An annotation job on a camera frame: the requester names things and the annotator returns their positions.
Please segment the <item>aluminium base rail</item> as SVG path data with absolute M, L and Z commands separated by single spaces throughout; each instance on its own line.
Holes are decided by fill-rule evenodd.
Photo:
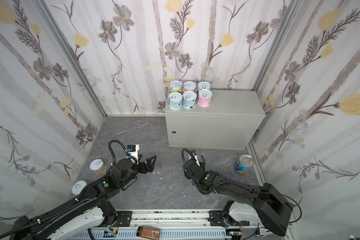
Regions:
M 138 240 L 139 226 L 160 230 L 160 240 L 280 240 L 272 234 L 258 238 L 266 227 L 248 211 L 246 219 L 236 221 L 225 211 L 217 210 L 121 210 L 116 227 L 93 227 L 82 230 L 72 240 Z

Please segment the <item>orange brown bottle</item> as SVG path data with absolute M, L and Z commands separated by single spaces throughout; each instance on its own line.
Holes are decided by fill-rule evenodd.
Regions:
M 147 240 L 158 240 L 160 237 L 160 230 L 139 226 L 137 229 L 137 237 Z

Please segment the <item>pink label can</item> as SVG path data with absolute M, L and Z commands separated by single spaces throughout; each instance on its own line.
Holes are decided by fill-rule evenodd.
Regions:
M 185 93 L 188 91 L 192 91 L 192 92 L 196 93 L 197 92 L 197 84 L 192 81 L 183 83 L 183 92 Z
M 198 92 L 198 106 L 202 108 L 209 107 L 211 105 L 213 93 L 210 90 L 200 90 Z

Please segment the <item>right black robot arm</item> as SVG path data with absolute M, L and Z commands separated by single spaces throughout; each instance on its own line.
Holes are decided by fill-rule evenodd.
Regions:
M 198 164 L 196 157 L 187 149 L 181 150 L 181 156 L 185 176 L 192 180 L 201 194 L 215 192 L 249 205 L 256 211 L 263 226 L 278 236 L 286 236 L 289 224 L 293 223 L 290 218 L 294 207 L 302 211 L 295 200 L 281 194 L 269 183 L 263 186 L 240 183 L 217 172 L 206 171 L 205 165 Z

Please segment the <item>green label can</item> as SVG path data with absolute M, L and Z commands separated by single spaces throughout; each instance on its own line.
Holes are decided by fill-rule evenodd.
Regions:
M 170 93 L 183 93 L 183 83 L 181 81 L 171 81 L 169 83 Z

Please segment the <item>pink label can back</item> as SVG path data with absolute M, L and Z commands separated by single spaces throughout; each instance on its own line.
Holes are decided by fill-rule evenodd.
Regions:
M 210 90 L 200 90 L 198 92 L 198 106 L 202 108 L 209 107 L 211 105 L 213 93 Z

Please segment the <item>pink label can front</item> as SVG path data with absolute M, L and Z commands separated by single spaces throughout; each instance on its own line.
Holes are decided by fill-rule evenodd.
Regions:
M 192 91 L 192 92 L 196 93 L 197 92 L 197 84 L 192 81 L 183 83 L 183 92 L 185 93 L 188 91 Z

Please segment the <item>blue label can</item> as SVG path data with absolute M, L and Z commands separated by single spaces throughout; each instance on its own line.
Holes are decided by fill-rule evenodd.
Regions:
M 246 175 L 254 165 L 254 160 L 250 155 L 241 155 L 235 165 L 235 171 L 239 175 Z

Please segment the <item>grey metal cabinet box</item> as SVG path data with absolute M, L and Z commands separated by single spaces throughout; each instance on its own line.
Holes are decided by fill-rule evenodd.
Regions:
M 265 112 L 256 92 L 212 90 L 208 107 L 165 108 L 169 146 L 188 149 L 244 150 Z

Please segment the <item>teal can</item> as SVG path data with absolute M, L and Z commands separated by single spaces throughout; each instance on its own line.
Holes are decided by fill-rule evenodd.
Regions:
M 183 107 L 183 95 L 181 93 L 169 94 L 169 107 L 172 111 L 178 111 Z
M 196 105 L 197 94 L 193 91 L 183 93 L 183 107 L 185 109 L 193 109 Z
M 208 82 L 199 82 L 197 84 L 197 90 L 198 92 L 201 90 L 210 90 L 211 89 L 211 84 Z

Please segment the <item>orange label can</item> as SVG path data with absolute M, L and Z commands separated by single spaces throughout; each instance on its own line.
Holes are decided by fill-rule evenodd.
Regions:
M 95 174 L 101 175 L 101 174 L 104 174 L 106 172 L 107 165 L 103 162 L 103 160 L 95 159 L 90 163 L 89 168 Z

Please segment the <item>yellow label can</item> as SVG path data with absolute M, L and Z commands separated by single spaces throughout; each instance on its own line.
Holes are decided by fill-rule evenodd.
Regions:
M 86 181 L 78 181 L 76 183 L 73 184 L 72 188 L 71 188 L 71 193 L 73 195 L 79 195 L 81 193 L 81 191 L 87 186 L 87 182 Z

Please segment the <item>white handled tool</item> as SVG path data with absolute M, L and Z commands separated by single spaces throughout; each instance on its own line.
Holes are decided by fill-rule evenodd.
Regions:
M 272 233 L 270 230 L 261 228 L 261 229 L 259 229 L 259 230 L 257 231 L 256 236 L 257 236 L 258 238 L 263 238 L 263 237 L 265 237 L 265 236 L 269 236 L 269 235 L 272 235 L 272 234 L 273 234 L 273 233 Z

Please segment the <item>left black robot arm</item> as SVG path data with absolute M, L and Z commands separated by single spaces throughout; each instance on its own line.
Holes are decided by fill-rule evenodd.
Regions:
M 124 146 L 118 140 L 109 141 L 108 149 L 113 161 L 104 176 L 87 184 L 74 199 L 42 215 L 32 219 L 19 218 L 11 231 L 0 235 L 0 240 L 6 237 L 11 240 L 49 240 L 60 227 L 96 207 L 104 219 L 116 214 L 109 199 L 129 188 L 138 179 L 138 174 L 151 173 L 157 156 L 142 161 L 142 155 L 133 155 L 138 151 L 137 145 Z

